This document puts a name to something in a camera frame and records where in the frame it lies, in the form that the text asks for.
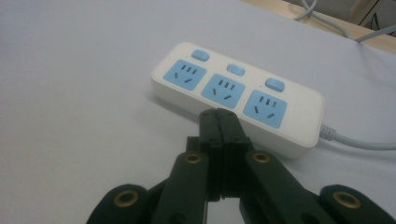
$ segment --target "electrical outlet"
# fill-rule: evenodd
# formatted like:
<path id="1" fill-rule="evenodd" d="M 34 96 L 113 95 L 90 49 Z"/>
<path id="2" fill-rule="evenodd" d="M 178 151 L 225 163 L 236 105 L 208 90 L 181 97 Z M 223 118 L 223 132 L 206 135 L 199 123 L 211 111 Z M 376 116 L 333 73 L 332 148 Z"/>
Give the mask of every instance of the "electrical outlet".
<path id="1" fill-rule="evenodd" d="M 178 60 L 163 77 L 165 80 L 192 91 L 201 81 L 206 69 L 193 63 Z"/>
<path id="2" fill-rule="evenodd" d="M 151 78 L 159 98 L 197 116 L 209 108 L 231 110 L 255 144 L 290 159 L 318 142 L 323 96 L 250 64 L 184 42 Z"/>
<path id="3" fill-rule="evenodd" d="M 245 85 L 225 76 L 215 74 L 204 88 L 202 95 L 228 108 L 235 108 Z"/>
<path id="4" fill-rule="evenodd" d="M 253 91 L 247 100 L 244 114 L 278 129 L 288 104 L 262 91 Z"/>

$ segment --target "power strip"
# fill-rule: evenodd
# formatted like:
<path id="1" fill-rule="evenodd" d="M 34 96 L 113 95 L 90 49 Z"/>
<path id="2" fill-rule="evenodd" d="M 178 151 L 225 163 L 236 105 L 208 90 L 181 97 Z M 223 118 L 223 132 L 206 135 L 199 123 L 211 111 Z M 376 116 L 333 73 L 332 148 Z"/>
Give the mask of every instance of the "power strip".
<path id="1" fill-rule="evenodd" d="M 194 115 L 214 107 L 231 110 L 253 142 L 290 159 L 318 142 L 323 96 L 247 63 L 180 43 L 151 78 L 159 98 Z"/>

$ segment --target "black plastic linkage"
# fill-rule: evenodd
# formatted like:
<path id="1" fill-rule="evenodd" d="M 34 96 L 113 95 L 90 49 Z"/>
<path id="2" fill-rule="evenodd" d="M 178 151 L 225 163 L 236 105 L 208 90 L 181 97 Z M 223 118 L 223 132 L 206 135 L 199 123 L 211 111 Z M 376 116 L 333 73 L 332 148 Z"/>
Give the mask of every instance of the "black plastic linkage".
<path id="1" fill-rule="evenodd" d="M 248 176 L 241 197 L 242 207 L 249 206 L 245 219 L 261 217 L 264 220 L 252 223 L 270 224 L 335 223 L 275 156 L 249 151 L 245 162 Z"/>
<path id="2" fill-rule="evenodd" d="M 254 150 L 238 117 L 225 109 L 200 115 L 168 179 L 145 190 L 122 185 L 93 210 L 88 224 L 204 224 L 208 202 L 240 198 L 247 224 L 396 224 L 360 192 L 329 186 L 307 191 L 272 154 Z"/>

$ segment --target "brass screw insert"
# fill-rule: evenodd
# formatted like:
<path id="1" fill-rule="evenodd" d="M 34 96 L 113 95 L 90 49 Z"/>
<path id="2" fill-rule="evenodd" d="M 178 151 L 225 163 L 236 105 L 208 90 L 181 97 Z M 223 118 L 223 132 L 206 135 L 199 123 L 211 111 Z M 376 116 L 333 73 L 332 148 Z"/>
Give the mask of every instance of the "brass screw insert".
<path id="1" fill-rule="evenodd" d="M 197 154 L 190 154 L 185 157 L 185 160 L 188 163 L 198 163 L 202 160 L 202 157 Z"/>
<path id="2" fill-rule="evenodd" d="M 346 193 L 343 191 L 336 191 L 332 194 L 332 196 L 338 203 L 340 203 L 345 207 L 352 209 L 361 207 L 361 201 L 350 193 Z"/>
<path id="3" fill-rule="evenodd" d="M 271 160 L 270 156 L 268 156 L 267 154 L 262 153 L 262 152 L 254 153 L 253 159 L 255 161 L 261 162 L 261 163 L 267 163 Z"/>
<path id="4" fill-rule="evenodd" d="M 118 207 L 128 207 L 137 202 L 139 194 L 134 190 L 125 190 L 117 194 L 114 198 L 114 204 Z"/>

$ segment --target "gray cable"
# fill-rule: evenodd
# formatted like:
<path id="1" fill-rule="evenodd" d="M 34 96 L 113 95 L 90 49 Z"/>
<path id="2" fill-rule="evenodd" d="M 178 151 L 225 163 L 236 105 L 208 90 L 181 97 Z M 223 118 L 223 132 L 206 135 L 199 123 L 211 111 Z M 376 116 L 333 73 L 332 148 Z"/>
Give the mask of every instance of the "gray cable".
<path id="1" fill-rule="evenodd" d="M 350 147 L 366 150 L 390 151 L 396 150 L 396 143 L 369 143 L 347 138 L 338 134 L 335 129 L 326 125 L 321 125 L 319 137 L 328 141 L 336 141 Z"/>
<path id="2" fill-rule="evenodd" d="M 307 9 L 303 14 L 301 14 L 300 16 L 297 16 L 294 18 L 295 21 L 299 21 L 307 16 L 309 16 L 315 9 L 315 6 L 317 5 L 318 0 L 314 0 L 314 2 L 312 3 L 311 7 L 309 7 L 309 9 Z"/>
<path id="3" fill-rule="evenodd" d="M 359 37 L 359 38 L 356 39 L 356 42 L 360 43 L 360 42 L 362 42 L 364 40 L 368 40 L 368 39 L 374 38 L 376 36 L 385 35 L 385 34 L 388 34 L 388 33 L 391 33 L 391 32 L 395 32 L 395 31 L 396 31 L 396 25 L 392 25 L 392 26 L 386 27 L 384 29 L 372 32 L 372 33 L 370 33 L 368 35 L 364 35 L 362 37 Z"/>
<path id="4" fill-rule="evenodd" d="M 302 0 L 302 4 L 303 4 L 303 7 L 305 8 L 305 10 L 308 10 L 308 9 L 309 9 L 309 6 L 308 6 L 308 4 L 305 2 L 305 0 Z M 341 33 L 343 33 L 343 36 L 344 36 L 344 37 L 349 38 L 349 39 L 353 39 L 352 34 L 351 34 L 344 26 L 342 26 L 342 25 L 340 25 L 340 24 L 338 24 L 338 23 L 336 23 L 336 22 L 327 20 L 326 18 L 321 17 L 321 16 L 320 16 L 318 13 L 316 13 L 316 12 L 312 12 L 311 15 L 312 15 L 312 17 L 314 17 L 314 18 L 317 19 L 318 21 L 322 21 L 322 22 L 324 22 L 324 23 L 326 23 L 326 24 L 328 24 L 328 25 L 334 27 L 335 29 L 339 30 Z"/>

